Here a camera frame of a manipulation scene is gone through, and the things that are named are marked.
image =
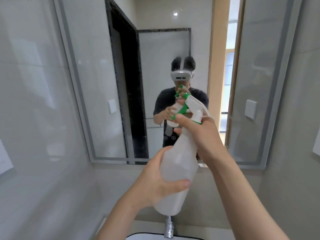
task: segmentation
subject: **vr headset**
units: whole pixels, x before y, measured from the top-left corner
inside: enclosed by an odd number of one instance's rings
[[[192,56],[187,56],[184,59],[178,56],[171,63],[171,79],[173,81],[190,81],[195,68],[196,62]]]

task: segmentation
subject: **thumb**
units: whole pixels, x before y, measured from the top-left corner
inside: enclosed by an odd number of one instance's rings
[[[171,195],[175,193],[179,193],[183,190],[189,189],[190,188],[191,182],[187,179],[181,179],[177,181],[172,181],[172,182],[166,182],[165,187],[166,187],[166,195]]]
[[[195,134],[199,129],[199,124],[194,123],[191,119],[187,118],[186,116],[182,114],[176,114],[176,120],[178,121],[178,124],[182,127],[186,128],[188,131],[190,131],[192,134]]]

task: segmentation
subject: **light switch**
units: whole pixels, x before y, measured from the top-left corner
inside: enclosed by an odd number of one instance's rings
[[[317,138],[315,140],[315,144],[312,150],[315,154],[318,154],[320,156],[320,129],[318,131]]]
[[[245,116],[254,120],[256,116],[257,102],[252,100],[247,100],[245,104]]]
[[[109,112],[110,114],[113,114],[117,111],[116,101],[114,99],[108,101],[109,105]]]

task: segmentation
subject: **forearm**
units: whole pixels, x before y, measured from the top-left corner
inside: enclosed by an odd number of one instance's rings
[[[124,240],[140,208],[130,200],[130,191],[116,203],[95,240]]]
[[[237,239],[288,240],[270,217],[236,162],[225,153],[209,168]]]
[[[156,125],[161,125],[162,122],[164,121],[164,117],[162,115],[162,112],[158,113],[158,114],[155,114],[153,116],[153,122],[156,124]]]

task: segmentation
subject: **faucet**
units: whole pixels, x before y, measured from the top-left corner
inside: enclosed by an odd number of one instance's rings
[[[171,216],[167,216],[164,223],[164,238],[174,238],[174,223]]]

